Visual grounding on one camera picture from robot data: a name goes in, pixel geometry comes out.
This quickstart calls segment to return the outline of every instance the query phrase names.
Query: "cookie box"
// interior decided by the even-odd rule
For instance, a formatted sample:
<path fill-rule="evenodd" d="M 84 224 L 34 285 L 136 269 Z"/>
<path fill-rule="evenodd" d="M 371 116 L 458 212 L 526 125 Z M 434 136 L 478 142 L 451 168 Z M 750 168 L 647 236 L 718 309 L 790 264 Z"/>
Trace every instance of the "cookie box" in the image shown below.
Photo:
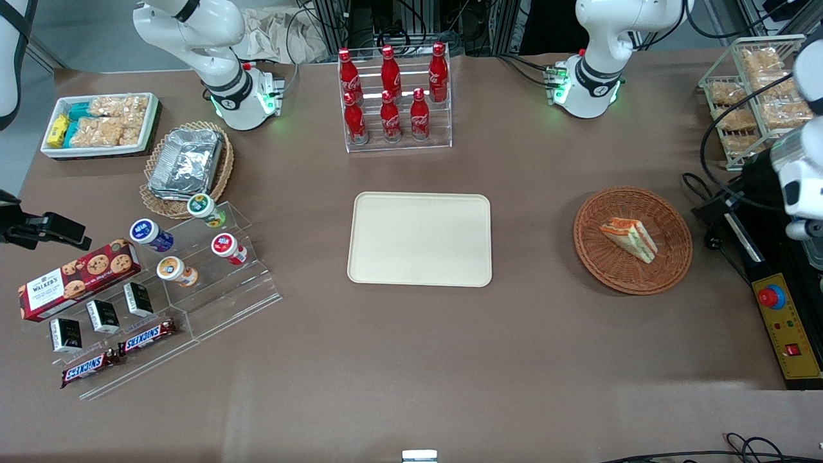
<path fill-rule="evenodd" d="M 140 270 L 134 245 L 114 240 L 21 286 L 17 290 L 20 315 L 24 320 L 43 321 Z"/>
<path fill-rule="evenodd" d="M 146 117 L 143 118 L 143 125 L 140 128 L 140 137 L 137 138 L 137 144 L 124 145 L 115 147 L 79 147 L 79 148 L 55 148 L 48 144 L 49 130 L 60 117 L 60 115 L 67 115 L 72 105 L 76 103 L 91 103 L 98 96 L 113 96 L 118 98 L 125 98 L 126 96 L 145 96 L 148 98 L 148 107 L 146 108 Z M 40 144 L 40 151 L 44 155 L 58 160 L 71 159 L 87 159 L 87 158 L 101 158 L 101 157 L 125 157 L 135 156 L 136 154 L 147 153 L 146 147 L 152 139 L 155 126 L 155 117 L 159 112 L 160 102 L 153 93 L 120 93 L 113 95 L 89 95 L 89 96 L 67 96 L 59 98 L 54 104 L 49 124 L 46 125 L 46 134 L 43 136 L 43 142 Z"/>

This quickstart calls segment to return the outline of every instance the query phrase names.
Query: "brown table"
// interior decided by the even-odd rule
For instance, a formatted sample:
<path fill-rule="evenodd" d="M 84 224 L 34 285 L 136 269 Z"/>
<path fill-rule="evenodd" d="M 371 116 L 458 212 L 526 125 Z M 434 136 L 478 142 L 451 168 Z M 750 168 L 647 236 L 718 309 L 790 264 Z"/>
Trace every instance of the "brown table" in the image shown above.
<path fill-rule="evenodd" d="M 57 389 L 47 341 L 20 331 L 15 291 L 77 252 L 0 250 L 0 460 L 397 461 L 431 447 L 443 462 L 595 462 L 722 449 L 728 431 L 820 457 L 823 393 L 782 390 L 749 289 L 700 246 L 695 198 L 680 186 L 699 170 L 709 122 L 695 84 L 718 55 L 636 54 L 620 99 L 594 120 L 547 106 L 494 59 L 456 58 L 454 147 L 377 158 L 342 146 L 336 68 L 302 68 L 281 118 L 230 132 L 225 198 L 253 221 L 282 302 L 81 402 Z M 201 89 L 193 72 L 58 74 L 60 96 L 154 92 L 160 133 L 217 121 Z M 146 214 L 144 162 L 39 154 L 23 204 L 108 242 Z M 652 189 L 684 214 L 695 258 L 672 290 L 617 294 L 575 256 L 575 212 L 613 185 Z M 491 284 L 350 282 L 352 204 L 366 190 L 488 197 Z"/>

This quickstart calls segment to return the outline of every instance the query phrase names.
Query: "wicker basket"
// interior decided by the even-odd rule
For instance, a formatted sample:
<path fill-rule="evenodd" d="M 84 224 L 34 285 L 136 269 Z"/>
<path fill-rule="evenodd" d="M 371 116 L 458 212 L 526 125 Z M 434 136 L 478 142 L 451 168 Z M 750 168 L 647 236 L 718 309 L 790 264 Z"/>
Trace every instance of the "wicker basket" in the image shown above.
<path fill-rule="evenodd" d="M 599 230 L 612 217 L 640 220 L 658 247 L 651 264 L 635 258 Z M 658 294 L 678 284 L 691 265 L 691 234 L 665 199 L 646 189 L 621 186 L 587 199 L 574 219 L 574 248 L 589 272 L 610 288 Z"/>
<path fill-rule="evenodd" d="M 218 199 L 223 194 L 223 190 L 226 189 L 226 184 L 229 183 L 229 176 L 231 176 L 231 168 L 235 163 L 235 150 L 231 146 L 231 142 L 229 141 L 228 135 L 226 135 L 226 131 L 224 131 L 217 125 L 212 124 L 211 122 L 202 121 L 189 122 L 179 126 L 177 129 L 210 129 L 219 132 L 223 135 L 223 148 L 220 155 L 220 165 L 217 166 L 217 171 L 214 175 L 212 191 L 211 193 L 209 193 L 212 199 L 214 199 L 215 202 L 218 203 Z M 143 172 L 146 174 L 146 180 L 148 180 L 151 177 L 151 173 L 154 171 L 155 166 L 157 166 L 157 158 L 160 156 L 160 152 L 163 151 L 165 140 L 168 137 L 169 134 L 166 134 L 165 137 L 163 137 L 163 139 L 159 143 L 157 143 L 157 146 L 155 146 L 154 151 L 151 152 L 151 156 L 149 156 L 149 160 L 146 162 L 146 169 L 143 170 Z M 169 201 L 166 199 L 159 199 L 154 194 L 151 194 L 148 185 L 142 185 L 140 187 L 140 196 L 143 198 L 143 203 L 146 205 L 146 207 L 149 208 L 149 210 L 153 213 L 158 213 L 162 216 L 171 217 L 177 220 L 184 220 L 189 217 L 192 217 L 186 209 L 186 201 Z"/>

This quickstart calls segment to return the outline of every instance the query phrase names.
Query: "walkers cookie box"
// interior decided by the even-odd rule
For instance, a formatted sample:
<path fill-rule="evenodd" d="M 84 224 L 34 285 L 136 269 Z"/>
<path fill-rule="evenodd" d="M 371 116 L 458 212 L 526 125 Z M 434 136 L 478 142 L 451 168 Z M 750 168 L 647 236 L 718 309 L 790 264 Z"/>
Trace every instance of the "walkers cookie box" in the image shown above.
<path fill-rule="evenodd" d="M 43 321 L 140 271 L 132 243 L 120 239 L 21 286 L 20 314 Z"/>

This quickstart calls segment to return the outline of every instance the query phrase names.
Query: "coca-cola bottle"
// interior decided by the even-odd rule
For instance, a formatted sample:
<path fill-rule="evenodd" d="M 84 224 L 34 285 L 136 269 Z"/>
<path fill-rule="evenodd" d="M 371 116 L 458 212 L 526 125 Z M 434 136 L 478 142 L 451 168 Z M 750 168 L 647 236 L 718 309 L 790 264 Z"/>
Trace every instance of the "coca-cola bottle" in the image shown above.
<path fill-rule="evenodd" d="M 363 110 L 357 105 L 355 94 L 347 91 L 343 94 L 343 102 L 346 103 L 343 119 L 346 120 L 346 127 L 349 129 L 349 139 L 355 145 L 367 144 L 369 142 L 369 132 L 365 129 Z"/>
<path fill-rule="evenodd" d="M 431 63 L 429 64 L 429 98 L 434 103 L 446 101 L 449 91 L 449 66 L 443 56 L 446 46 L 443 42 L 435 42 L 432 46 Z"/>
<path fill-rule="evenodd" d="M 360 74 L 351 62 L 349 49 L 340 49 L 337 56 L 340 57 L 340 82 L 343 84 L 343 91 L 350 91 L 355 96 L 357 105 L 362 105 L 363 89 L 360 87 Z"/>
<path fill-rule="evenodd" d="M 418 142 L 429 138 L 429 106 L 425 103 L 422 88 L 414 89 L 414 101 L 411 103 L 411 136 Z"/>
<path fill-rule="evenodd" d="M 402 90 L 400 89 L 400 67 L 394 60 L 394 49 L 392 45 L 383 46 L 383 67 L 380 69 L 380 77 L 383 79 L 383 90 L 392 94 L 395 103 L 400 103 Z"/>
<path fill-rule="evenodd" d="M 402 137 L 400 130 L 400 112 L 394 104 L 392 92 L 383 90 L 383 105 L 380 106 L 380 118 L 383 121 L 383 135 L 389 143 L 397 143 Z"/>

